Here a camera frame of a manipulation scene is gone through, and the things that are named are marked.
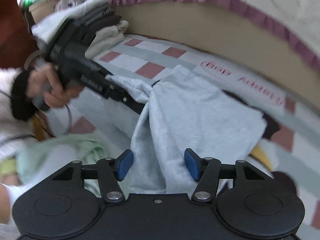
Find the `black wristband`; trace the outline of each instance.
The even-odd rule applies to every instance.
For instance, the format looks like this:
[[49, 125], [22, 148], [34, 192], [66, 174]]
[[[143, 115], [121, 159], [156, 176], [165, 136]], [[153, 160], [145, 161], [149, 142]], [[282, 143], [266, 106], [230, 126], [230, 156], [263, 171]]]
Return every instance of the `black wristband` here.
[[11, 111], [17, 120], [28, 121], [38, 110], [26, 97], [31, 71], [22, 72], [13, 82], [11, 91]]

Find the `gray fabric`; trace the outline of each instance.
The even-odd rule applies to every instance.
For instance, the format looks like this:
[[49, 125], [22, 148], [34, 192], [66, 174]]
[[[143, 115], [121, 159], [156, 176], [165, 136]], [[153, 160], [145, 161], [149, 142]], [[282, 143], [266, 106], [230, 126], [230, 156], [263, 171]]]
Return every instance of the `gray fabric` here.
[[[108, 78], [136, 101], [146, 102], [135, 128], [126, 127], [124, 131], [130, 137], [133, 130], [134, 163], [128, 173], [133, 193], [191, 195], [196, 182], [184, 163], [186, 148], [200, 157], [233, 164], [250, 153], [266, 126], [261, 112], [229, 98], [182, 66], [153, 88], [141, 80]], [[113, 110], [112, 120], [123, 129], [131, 117], [122, 112], [125, 105], [114, 104], [119, 105], [117, 111]], [[109, 113], [108, 103], [105, 107]]]

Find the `green cloth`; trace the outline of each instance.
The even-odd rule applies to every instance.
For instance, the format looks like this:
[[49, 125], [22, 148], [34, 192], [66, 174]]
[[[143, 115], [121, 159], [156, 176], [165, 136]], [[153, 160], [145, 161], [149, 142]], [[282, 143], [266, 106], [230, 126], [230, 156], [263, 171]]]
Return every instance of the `green cloth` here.
[[[98, 160], [109, 156], [108, 151], [93, 134], [70, 134], [37, 142], [32, 147], [16, 152], [17, 173], [23, 184], [28, 183], [39, 171], [52, 148], [60, 144], [73, 147], [82, 164], [95, 164]], [[97, 180], [85, 180], [84, 187], [96, 196], [100, 196]]]

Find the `white towel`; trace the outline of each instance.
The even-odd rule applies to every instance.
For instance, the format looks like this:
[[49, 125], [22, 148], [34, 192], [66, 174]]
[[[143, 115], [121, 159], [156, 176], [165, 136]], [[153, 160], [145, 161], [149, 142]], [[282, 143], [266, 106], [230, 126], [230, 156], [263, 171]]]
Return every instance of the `white towel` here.
[[132, 135], [134, 163], [128, 176], [133, 193], [191, 195], [196, 182], [184, 163], [186, 148], [200, 157], [234, 164], [251, 152], [266, 127], [260, 111], [228, 97], [183, 66], [175, 67], [153, 88], [140, 80], [107, 79], [124, 87], [136, 101], [146, 103], [137, 124], [127, 122], [126, 126], [133, 111], [111, 99], [105, 101], [113, 122]]
[[109, 1], [110, 0], [87, 0], [75, 7], [52, 13], [38, 24], [32, 26], [32, 34], [48, 44], [67, 18], [80, 18], [95, 7]]

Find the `silver screw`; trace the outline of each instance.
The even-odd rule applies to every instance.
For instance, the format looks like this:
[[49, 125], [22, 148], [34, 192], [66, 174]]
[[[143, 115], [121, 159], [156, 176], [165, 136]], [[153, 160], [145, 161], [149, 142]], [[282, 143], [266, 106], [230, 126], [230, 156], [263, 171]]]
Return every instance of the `silver screw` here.
[[210, 193], [206, 192], [206, 191], [198, 191], [196, 194], [195, 194], [195, 197], [199, 200], [206, 200], [208, 198], [210, 198]]
[[120, 199], [121, 197], [122, 197], [122, 194], [118, 191], [111, 191], [107, 193], [107, 198], [110, 200], [117, 200], [117, 199]]

